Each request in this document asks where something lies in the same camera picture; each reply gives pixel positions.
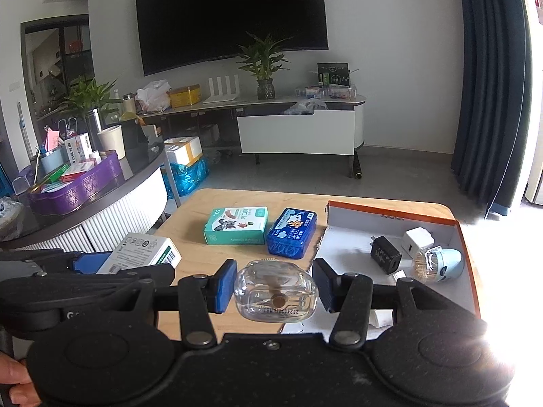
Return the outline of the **person's left hand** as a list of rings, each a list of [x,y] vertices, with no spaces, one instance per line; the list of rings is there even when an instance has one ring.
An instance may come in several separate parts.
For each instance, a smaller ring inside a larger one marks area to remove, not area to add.
[[[40,406],[41,400],[27,372],[26,361],[18,361],[4,353],[1,354],[0,361],[0,380],[2,384],[10,387],[11,402],[22,407]]]

